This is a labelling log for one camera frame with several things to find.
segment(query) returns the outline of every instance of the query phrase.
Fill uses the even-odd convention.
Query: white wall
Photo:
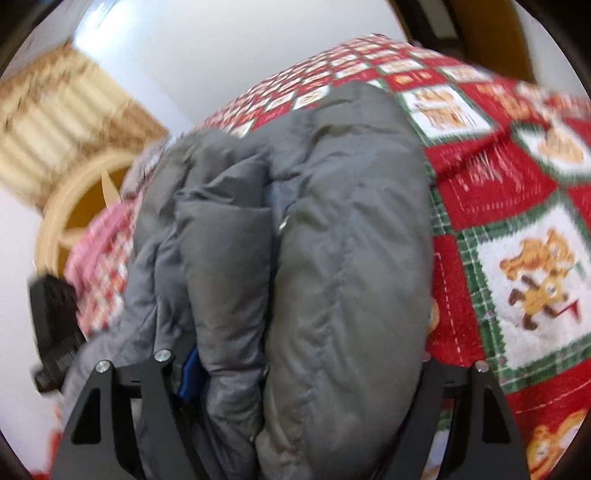
[[[588,97],[583,84],[548,31],[513,0],[530,50],[534,75],[540,85]]]
[[[40,216],[0,190],[0,429],[30,469],[47,468],[48,434],[57,426],[55,400],[35,390],[31,368],[39,362],[27,279]]]
[[[267,76],[367,33],[405,40],[385,0],[119,0],[76,41],[98,60],[133,62],[198,123]]]

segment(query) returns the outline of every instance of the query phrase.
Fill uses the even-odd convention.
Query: black metal bracket
[[[130,398],[140,397],[158,477],[209,480],[182,421],[182,400],[174,394],[175,372],[191,357],[186,339],[178,352],[180,357],[159,351],[131,367],[97,364],[64,432],[54,480],[144,478],[129,405]],[[445,398],[454,399],[454,411],[439,480],[529,479],[517,425],[488,364],[453,367],[429,356],[413,405],[375,479],[421,478]]]
[[[488,364],[453,367],[427,355],[413,405],[377,479],[421,478],[446,398],[454,407],[438,480],[530,478],[517,424]]]

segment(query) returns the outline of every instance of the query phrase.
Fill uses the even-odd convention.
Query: gray puffer jacket
[[[79,354],[64,417],[98,360],[142,361],[194,329],[212,478],[368,478],[421,368],[425,162],[400,106],[361,83],[241,140],[186,135],[146,192],[121,322]]]

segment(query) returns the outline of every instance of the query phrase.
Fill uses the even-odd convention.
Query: metal screw
[[[109,362],[108,360],[101,360],[100,362],[98,362],[96,364],[95,370],[100,373],[103,374],[105,373],[109,368],[111,368],[111,362]]]
[[[485,374],[491,369],[484,360],[478,360],[474,366],[476,367],[476,371],[481,374]]]
[[[172,352],[166,348],[163,348],[162,350],[158,350],[155,354],[154,354],[154,360],[156,360],[157,362],[165,362],[166,360],[169,360],[170,357],[172,357]]]

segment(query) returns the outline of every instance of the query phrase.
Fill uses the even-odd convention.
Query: red checkered blanket
[[[391,92],[425,146],[435,269],[427,349],[486,359],[544,478],[591,404],[591,104],[369,35],[299,62],[204,127],[243,137],[353,80]],[[424,480],[437,475],[443,415]]]

